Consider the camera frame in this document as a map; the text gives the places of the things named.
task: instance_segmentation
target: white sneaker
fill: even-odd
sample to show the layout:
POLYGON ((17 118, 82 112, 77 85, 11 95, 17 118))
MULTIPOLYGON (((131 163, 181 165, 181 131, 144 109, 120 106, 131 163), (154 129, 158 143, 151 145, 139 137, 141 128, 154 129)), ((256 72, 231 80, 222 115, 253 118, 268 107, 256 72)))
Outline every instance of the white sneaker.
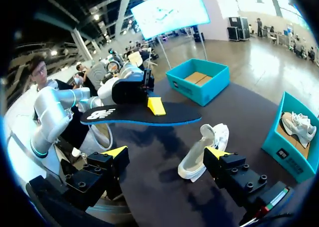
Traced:
POLYGON ((205 124, 200 127, 200 132, 203 137, 193 145, 178 166, 179 176, 190 179, 192 182, 195 182, 206 171, 203 164, 205 147, 211 146, 225 151, 229 137, 229 130, 224 124, 218 124, 214 127, 205 124))
POLYGON ((312 126, 310 119, 302 114, 285 112, 281 118, 285 131, 288 135, 297 135, 304 148, 313 140, 317 127, 312 126))

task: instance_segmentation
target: round table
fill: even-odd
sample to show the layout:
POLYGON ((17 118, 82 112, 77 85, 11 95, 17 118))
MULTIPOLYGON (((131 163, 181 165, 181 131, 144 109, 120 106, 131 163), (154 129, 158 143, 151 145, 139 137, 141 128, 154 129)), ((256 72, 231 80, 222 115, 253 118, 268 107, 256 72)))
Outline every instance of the round table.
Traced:
POLYGON ((172 90, 166 79, 156 83, 154 90, 162 101, 197 106, 202 119, 176 127, 111 125, 117 145, 129 149, 130 164, 120 184, 139 226, 238 226, 245 209, 238 207, 225 189, 217 187, 208 171, 195 183, 177 174, 179 163, 201 138, 200 126, 206 123, 226 124, 230 132, 226 152, 246 156, 246 163, 258 174, 267 175, 270 185, 282 181, 293 187, 295 194, 282 211, 296 211, 313 178, 298 185, 261 149, 274 121, 276 104, 234 83, 205 107, 172 90))

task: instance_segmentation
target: glasses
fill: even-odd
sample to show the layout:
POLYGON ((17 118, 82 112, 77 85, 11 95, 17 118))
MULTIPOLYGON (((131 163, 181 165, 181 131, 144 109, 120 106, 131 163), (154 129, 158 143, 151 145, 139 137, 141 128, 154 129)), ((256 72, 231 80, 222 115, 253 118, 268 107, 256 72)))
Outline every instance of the glasses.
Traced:
POLYGON ((42 66, 40 67, 40 69, 39 69, 38 71, 36 71, 36 72, 34 73, 34 75, 32 75, 32 76, 40 75, 40 73, 43 73, 43 71, 44 71, 45 68, 46 68, 46 65, 42 65, 42 66))

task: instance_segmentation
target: blue box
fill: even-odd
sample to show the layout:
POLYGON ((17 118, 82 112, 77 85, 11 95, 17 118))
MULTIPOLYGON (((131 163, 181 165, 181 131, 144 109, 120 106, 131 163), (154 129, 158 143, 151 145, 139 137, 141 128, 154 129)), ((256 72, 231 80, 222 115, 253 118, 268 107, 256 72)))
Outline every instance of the blue box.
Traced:
POLYGON ((277 132, 282 112, 302 113, 308 116, 313 126, 319 128, 318 118, 299 100, 285 92, 276 113, 275 122, 263 144, 262 149, 281 164, 298 183, 314 176, 319 162, 319 133, 310 142, 306 159, 286 138, 277 132))
POLYGON ((229 84, 228 66, 198 59, 190 59, 166 73, 170 86, 201 106, 205 106, 229 84), (202 86, 184 79, 194 72, 212 77, 202 86))

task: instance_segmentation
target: floor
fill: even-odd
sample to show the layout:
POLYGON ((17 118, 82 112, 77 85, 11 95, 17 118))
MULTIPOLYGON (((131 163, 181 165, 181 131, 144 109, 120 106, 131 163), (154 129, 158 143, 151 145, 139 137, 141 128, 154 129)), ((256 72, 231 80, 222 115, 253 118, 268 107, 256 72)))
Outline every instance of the floor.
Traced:
MULTIPOLYGON (((190 58, 204 59, 201 43, 190 38, 171 38, 163 43, 172 68, 190 58)), ((270 101, 279 104, 283 92, 295 96, 315 115, 319 114, 319 67, 296 57, 283 46, 270 44, 267 39, 252 37, 245 42, 206 40, 207 59, 225 64, 230 80, 270 101)), ((156 81, 165 78, 169 66, 160 46, 154 67, 156 81)))

